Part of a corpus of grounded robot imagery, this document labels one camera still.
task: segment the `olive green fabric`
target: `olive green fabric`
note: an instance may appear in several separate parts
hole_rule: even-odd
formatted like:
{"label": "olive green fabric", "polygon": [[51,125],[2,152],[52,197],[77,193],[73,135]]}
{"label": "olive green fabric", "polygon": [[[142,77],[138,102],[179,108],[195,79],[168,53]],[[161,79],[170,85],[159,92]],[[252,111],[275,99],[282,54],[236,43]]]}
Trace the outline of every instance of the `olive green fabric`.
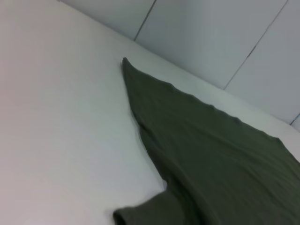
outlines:
{"label": "olive green fabric", "polygon": [[300,165],[278,138],[123,60],[132,113],[167,190],[118,225],[300,224]]}

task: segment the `green shirt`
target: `green shirt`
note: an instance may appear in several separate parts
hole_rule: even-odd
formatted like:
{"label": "green shirt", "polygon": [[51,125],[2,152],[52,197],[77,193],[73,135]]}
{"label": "green shirt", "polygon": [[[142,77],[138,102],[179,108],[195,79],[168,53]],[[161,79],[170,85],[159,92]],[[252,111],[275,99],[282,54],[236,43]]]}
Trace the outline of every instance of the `green shirt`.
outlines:
{"label": "green shirt", "polygon": [[118,225],[300,224],[299,162],[275,137],[123,59],[132,113],[168,186]]}

